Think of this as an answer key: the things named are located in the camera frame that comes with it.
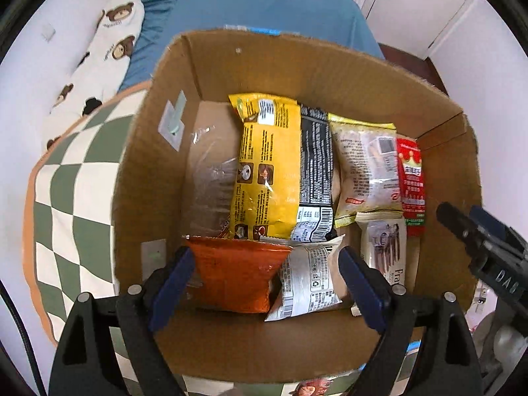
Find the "black cable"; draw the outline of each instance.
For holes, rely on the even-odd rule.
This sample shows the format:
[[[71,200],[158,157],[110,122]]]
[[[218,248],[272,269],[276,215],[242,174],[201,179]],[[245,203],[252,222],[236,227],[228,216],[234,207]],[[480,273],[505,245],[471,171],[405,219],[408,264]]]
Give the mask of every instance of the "black cable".
[[[15,324],[18,328],[18,332],[20,332],[20,336],[22,337],[22,342],[24,343],[24,348],[26,349],[27,359],[31,366],[31,372],[33,372],[33,378],[35,379],[37,389],[39,390],[39,395],[48,396],[46,394],[46,389],[44,388],[44,383],[42,382],[42,377],[40,376],[39,366],[36,362],[33,347],[31,347],[30,337],[27,334],[27,330],[24,326],[24,323],[22,322],[22,318],[20,317],[20,314],[18,313],[15,304],[11,300],[9,293],[7,293],[7,290],[4,284],[2,283],[2,280],[0,280],[0,295],[2,296],[2,299],[4,300],[7,309],[9,309],[9,312],[11,313],[13,320],[15,321]]]

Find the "yellow snack package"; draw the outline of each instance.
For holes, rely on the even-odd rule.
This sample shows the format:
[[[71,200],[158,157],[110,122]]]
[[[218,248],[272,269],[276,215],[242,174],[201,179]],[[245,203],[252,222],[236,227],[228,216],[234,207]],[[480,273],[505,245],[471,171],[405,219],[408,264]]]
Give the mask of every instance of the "yellow snack package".
[[[328,113],[341,167],[335,226],[354,222],[358,212],[402,210],[396,127]]]
[[[300,106],[266,94],[232,95],[230,100],[240,108],[244,131],[228,236],[289,239],[299,209]]]

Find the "red package on blanket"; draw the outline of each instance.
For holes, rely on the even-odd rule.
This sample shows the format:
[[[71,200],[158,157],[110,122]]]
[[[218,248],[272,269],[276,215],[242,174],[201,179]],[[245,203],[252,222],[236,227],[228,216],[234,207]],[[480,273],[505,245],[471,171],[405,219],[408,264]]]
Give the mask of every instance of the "red package on blanket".
[[[415,140],[398,135],[398,175],[407,235],[424,230],[426,201],[423,190],[422,155]]]

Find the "orange snack package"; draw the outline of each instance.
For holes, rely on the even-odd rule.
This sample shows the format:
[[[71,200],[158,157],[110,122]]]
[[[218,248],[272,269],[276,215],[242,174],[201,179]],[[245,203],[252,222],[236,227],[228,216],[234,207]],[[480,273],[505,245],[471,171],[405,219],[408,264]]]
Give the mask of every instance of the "orange snack package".
[[[269,281],[291,251],[248,240],[191,236],[200,287],[187,287],[200,305],[235,313],[267,313]]]

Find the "white door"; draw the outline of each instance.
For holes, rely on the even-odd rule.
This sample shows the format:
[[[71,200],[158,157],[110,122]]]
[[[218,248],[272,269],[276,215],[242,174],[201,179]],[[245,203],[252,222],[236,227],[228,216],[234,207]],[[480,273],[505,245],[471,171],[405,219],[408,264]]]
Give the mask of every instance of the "white door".
[[[420,58],[465,0],[374,0],[367,15],[374,38]]]

